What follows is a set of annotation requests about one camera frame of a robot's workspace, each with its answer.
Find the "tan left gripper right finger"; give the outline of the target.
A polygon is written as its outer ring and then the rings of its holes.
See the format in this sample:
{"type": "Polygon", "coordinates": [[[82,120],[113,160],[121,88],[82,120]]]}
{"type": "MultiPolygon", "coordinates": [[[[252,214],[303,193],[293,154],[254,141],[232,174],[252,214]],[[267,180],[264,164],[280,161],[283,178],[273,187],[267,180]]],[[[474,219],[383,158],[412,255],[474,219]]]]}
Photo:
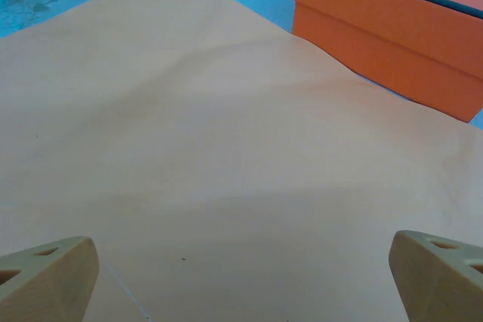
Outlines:
{"type": "Polygon", "coordinates": [[[483,322],[483,247],[398,231],[389,268],[410,322],[483,322]]]}

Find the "orange cardboard gift box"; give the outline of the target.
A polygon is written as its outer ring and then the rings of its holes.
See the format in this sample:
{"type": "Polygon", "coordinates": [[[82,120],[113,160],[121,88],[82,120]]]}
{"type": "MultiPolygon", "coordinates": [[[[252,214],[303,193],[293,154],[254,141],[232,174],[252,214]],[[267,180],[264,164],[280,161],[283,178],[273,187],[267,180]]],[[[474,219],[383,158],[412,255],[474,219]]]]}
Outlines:
{"type": "Polygon", "coordinates": [[[483,110],[483,0],[294,0],[292,32],[460,121],[483,110]]]}

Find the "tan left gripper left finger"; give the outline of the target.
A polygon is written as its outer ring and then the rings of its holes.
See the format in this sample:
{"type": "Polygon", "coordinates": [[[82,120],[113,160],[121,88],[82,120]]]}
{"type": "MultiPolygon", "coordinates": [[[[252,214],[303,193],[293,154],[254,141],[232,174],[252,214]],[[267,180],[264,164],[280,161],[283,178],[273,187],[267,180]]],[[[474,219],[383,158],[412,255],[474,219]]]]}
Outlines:
{"type": "Polygon", "coordinates": [[[0,256],[0,322],[82,322],[99,270],[85,236],[0,256]]]}

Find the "orange cloth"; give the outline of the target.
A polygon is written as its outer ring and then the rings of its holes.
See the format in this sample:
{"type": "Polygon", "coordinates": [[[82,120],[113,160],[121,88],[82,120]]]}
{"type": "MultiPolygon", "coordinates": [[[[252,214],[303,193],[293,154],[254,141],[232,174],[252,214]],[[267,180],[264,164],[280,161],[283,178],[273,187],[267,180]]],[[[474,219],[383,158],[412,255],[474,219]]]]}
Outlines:
{"type": "Polygon", "coordinates": [[[407,322],[414,230],[483,247],[483,130],[233,0],[90,0],[0,38],[0,255],[69,236],[85,322],[407,322]]]}

